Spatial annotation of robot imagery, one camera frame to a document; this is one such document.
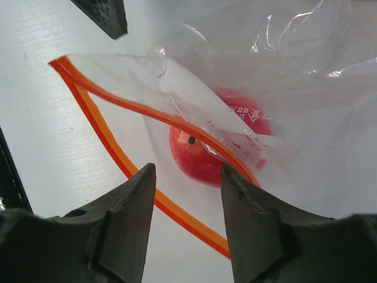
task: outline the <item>red apple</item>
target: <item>red apple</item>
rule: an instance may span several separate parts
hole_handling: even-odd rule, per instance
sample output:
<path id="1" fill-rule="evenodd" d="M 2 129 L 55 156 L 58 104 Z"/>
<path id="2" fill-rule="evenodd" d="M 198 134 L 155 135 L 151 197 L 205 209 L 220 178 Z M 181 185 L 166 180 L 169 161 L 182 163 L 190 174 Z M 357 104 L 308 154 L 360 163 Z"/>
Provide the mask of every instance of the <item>red apple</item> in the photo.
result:
<path id="1" fill-rule="evenodd" d="M 271 135 L 268 117 L 254 100 L 227 88 L 213 90 L 257 134 Z M 175 127 L 170 127 L 170 150 L 177 166 L 188 177 L 212 187 L 220 187 L 223 161 L 212 156 L 195 137 Z M 262 160 L 257 168 L 265 164 Z"/>

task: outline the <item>black object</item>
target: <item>black object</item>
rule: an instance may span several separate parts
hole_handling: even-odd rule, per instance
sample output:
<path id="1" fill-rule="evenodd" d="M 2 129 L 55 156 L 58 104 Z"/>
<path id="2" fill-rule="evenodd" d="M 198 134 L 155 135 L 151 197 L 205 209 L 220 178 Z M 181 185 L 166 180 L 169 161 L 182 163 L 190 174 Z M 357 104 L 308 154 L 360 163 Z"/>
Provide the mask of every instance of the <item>black object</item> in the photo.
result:
<path id="1" fill-rule="evenodd" d="M 127 33 L 123 0 L 71 1 L 112 39 Z"/>
<path id="2" fill-rule="evenodd" d="M 221 173 L 235 283 L 377 282 L 377 216 L 335 220 L 291 206 Z"/>
<path id="3" fill-rule="evenodd" d="M 153 164 L 63 218 L 0 212 L 4 283 L 141 282 L 156 191 Z"/>
<path id="4" fill-rule="evenodd" d="M 32 212 L 30 203 L 18 176 L 11 153 L 0 128 L 0 205 L 22 208 Z"/>

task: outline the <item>clear plastic bag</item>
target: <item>clear plastic bag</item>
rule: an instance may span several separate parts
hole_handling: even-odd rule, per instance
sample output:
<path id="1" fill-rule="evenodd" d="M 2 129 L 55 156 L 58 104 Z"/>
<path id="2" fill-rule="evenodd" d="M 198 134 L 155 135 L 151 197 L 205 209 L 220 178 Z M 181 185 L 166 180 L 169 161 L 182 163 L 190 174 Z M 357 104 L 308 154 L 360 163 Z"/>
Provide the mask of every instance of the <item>clear plastic bag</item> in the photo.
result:
<path id="1" fill-rule="evenodd" d="M 123 172 L 155 163 L 156 205 L 229 257 L 220 191 L 180 170 L 170 127 L 300 208 L 332 217 L 376 209 L 377 74 L 372 57 L 358 64 L 348 52 L 349 18 L 343 0 L 236 1 L 173 28 L 145 57 L 51 65 Z M 255 109 L 226 103 L 234 97 Z"/>

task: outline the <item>white table surface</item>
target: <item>white table surface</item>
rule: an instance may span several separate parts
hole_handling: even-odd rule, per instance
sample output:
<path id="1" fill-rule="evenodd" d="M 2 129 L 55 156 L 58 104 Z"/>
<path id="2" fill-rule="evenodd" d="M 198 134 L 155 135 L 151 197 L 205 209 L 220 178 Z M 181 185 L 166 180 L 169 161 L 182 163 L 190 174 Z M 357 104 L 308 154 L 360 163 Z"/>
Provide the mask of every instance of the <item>white table surface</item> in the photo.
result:
<path id="1" fill-rule="evenodd" d="M 145 54 L 174 22 L 203 12 L 197 5 L 202 1 L 188 2 L 125 0 L 129 34 L 117 41 L 69 0 L 0 2 L 0 125 L 37 215 L 63 215 L 125 181 L 47 62 L 73 52 Z M 208 2 L 202 4 L 204 10 Z M 353 3 L 356 22 L 377 42 L 376 9 L 371 6 L 376 3 Z M 173 249 L 187 255 L 183 262 L 171 256 Z M 213 253 L 155 208 L 144 282 L 232 282 L 229 261 L 209 261 Z M 168 274 L 164 266 L 169 266 Z M 216 278 L 220 269 L 227 269 L 227 276 Z"/>

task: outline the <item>orange zipper seal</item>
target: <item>orange zipper seal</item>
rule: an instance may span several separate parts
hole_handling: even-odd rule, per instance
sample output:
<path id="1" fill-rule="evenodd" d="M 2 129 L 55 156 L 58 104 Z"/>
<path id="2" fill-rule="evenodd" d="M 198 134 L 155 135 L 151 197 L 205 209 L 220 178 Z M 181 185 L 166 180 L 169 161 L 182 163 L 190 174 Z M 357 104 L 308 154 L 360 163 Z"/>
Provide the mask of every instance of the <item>orange zipper seal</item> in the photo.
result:
<path id="1" fill-rule="evenodd" d="M 236 168 L 252 183 L 260 186 L 252 172 L 250 172 L 250 170 L 238 156 L 236 156 L 230 149 L 221 144 L 220 141 L 214 139 L 202 129 L 149 106 L 126 100 L 107 92 L 105 89 L 99 87 L 90 81 L 84 74 L 78 71 L 72 65 L 67 56 L 51 61 L 50 65 L 65 81 L 104 147 L 128 178 L 133 176 L 138 169 L 117 144 L 97 105 L 88 94 L 88 91 L 112 104 L 162 121 L 163 123 L 185 131 L 192 136 L 196 136 L 199 140 L 219 152 L 234 168 Z M 176 205 L 158 189 L 156 190 L 155 205 L 190 233 L 201 239 L 222 255 L 230 258 L 229 247 L 226 239 Z"/>

